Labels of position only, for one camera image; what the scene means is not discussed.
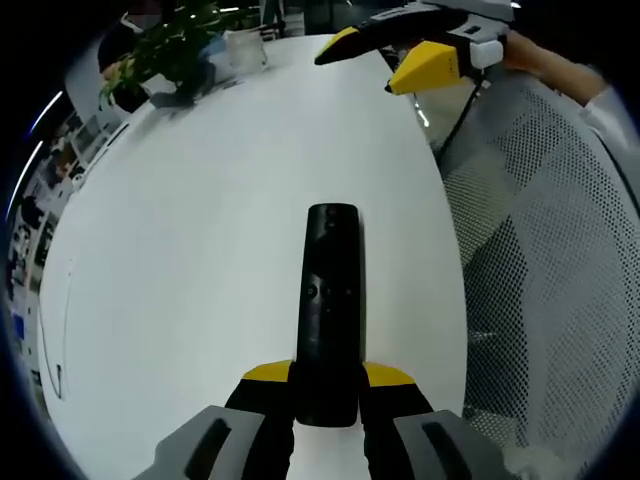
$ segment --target white tabletop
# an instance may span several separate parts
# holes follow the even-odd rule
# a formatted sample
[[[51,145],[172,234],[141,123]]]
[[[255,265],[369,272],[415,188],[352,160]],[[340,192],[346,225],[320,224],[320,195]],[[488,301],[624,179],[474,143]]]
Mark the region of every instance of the white tabletop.
[[[327,38],[269,44],[272,69],[189,111],[143,106],[65,209],[42,286],[62,401],[39,342],[41,376],[89,478],[134,476],[244,372],[292,357],[315,203],[364,223],[368,359],[461,413],[462,271],[433,155],[377,53],[313,65]],[[360,426],[295,434],[288,478],[369,478]]]

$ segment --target person's arm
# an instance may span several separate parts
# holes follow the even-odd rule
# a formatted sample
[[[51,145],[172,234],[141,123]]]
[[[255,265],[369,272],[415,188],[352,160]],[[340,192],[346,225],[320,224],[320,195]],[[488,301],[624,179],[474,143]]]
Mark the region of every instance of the person's arm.
[[[545,50],[516,32],[507,36],[504,62],[508,68],[529,72],[582,106],[608,87],[593,70]]]

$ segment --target black remote control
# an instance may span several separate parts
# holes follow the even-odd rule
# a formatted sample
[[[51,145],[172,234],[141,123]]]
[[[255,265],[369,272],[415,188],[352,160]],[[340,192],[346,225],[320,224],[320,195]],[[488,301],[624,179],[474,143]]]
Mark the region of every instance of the black remote control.
[[[292,368],[296,420],[347,427],[358,410],[361,245],[358,210],[309,209],[302,265],[298,345]]]

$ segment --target white table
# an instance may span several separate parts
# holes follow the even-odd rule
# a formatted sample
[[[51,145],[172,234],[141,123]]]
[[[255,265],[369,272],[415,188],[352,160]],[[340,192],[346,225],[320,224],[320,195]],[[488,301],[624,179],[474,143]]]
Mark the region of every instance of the white table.
[[[462,271],[432,153],[377,53],[313,65],[327,38],[269,44],[270,71],[190,111],[143,106],[71,198],[42,287],[64,401],[42,378],[89,478],[134,476],[244,372],[293,356],[320,202],[356,205],[365,225],[368,359],[461,413]],[[369,478],[360,426],[295,433],[289,478]]]

